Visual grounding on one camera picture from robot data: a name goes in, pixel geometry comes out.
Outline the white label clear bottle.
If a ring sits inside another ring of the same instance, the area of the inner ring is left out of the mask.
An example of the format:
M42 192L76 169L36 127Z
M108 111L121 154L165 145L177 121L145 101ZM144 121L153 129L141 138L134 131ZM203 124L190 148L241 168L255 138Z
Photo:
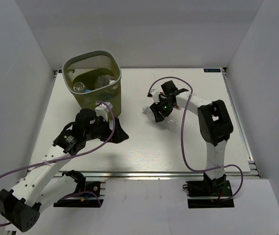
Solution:
M115 83L116 78L111 75L100 75L96 78L94 83L95 89L100 89L102 87L108 86L112 83Z

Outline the slim clear plastic bottle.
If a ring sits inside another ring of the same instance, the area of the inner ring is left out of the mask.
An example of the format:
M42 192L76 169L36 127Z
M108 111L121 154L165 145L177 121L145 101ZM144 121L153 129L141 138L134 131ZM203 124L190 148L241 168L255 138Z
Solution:
M87 89L84 83L82 82L76 82L73 85L73 90L77 93L84 93Z

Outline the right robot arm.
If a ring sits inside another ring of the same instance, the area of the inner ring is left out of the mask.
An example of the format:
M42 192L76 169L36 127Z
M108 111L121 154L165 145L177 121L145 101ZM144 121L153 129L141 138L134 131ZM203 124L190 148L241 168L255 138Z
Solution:
M163 122L175 107L198 117L200 134L206 143L206 167L203 188L209 195L217 194L226 182L224 170L225 148L233 132L233 124L222 100L209 101L193 95L192 88L178 89L172 77L162 84L161 90L150 88L147 96L153 98L149 107L155 122Z

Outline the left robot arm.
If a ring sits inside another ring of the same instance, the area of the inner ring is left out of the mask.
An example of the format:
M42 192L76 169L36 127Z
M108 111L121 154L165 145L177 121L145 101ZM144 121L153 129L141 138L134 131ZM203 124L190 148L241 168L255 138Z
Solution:
M81 109L73 122L68 123L52 143L42 159L42 165L33 169L11 190L0 191L0 214L19 231L27 232L38 221L40 214L50 205L66 197L97 194L86 186L86 178L78 171L62 173L54 184L50 181L72 156L85 148L87 141L121 143L129 138L119 119L114 118L111 129L108 111Z

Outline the olive green mesh bin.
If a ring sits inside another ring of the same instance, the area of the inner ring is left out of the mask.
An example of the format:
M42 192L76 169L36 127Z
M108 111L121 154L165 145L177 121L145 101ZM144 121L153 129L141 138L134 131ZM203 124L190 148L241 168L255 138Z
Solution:
M68 90L81 108L95 109L97 101L104 101L113 105L114 116L118 117L121 114L122 71L109 52L96 50L71 58L63 65L62 72ZM96 78L107 74L116 78L115 83L95 89ZM90 89L91 92L75 92L73 85L76 82L84 83L86 89Z

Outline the blue corner label sticker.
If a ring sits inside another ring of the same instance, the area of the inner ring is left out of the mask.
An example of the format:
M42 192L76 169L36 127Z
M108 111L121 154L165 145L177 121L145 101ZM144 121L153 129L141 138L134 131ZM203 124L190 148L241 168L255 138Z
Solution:
M206 73L220 73L221 69L219 69L219 68L204 68L203 71L206 72Z

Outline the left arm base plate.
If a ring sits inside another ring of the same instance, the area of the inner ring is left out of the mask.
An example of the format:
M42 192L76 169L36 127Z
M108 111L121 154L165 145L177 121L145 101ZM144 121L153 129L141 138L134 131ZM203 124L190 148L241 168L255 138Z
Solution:
M100 208L105 196L104 181L86 181L85 189L79 189L71 197L54 203L54 208Z

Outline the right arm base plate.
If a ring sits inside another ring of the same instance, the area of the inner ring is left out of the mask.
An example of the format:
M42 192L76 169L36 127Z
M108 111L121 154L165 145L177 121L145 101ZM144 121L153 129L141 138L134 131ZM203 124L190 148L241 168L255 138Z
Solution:
M187 193L189 209L234 208L233 199L226 200L232 196L232 189L228 180L211 192L205 189L203 181L186 181L182 188Z

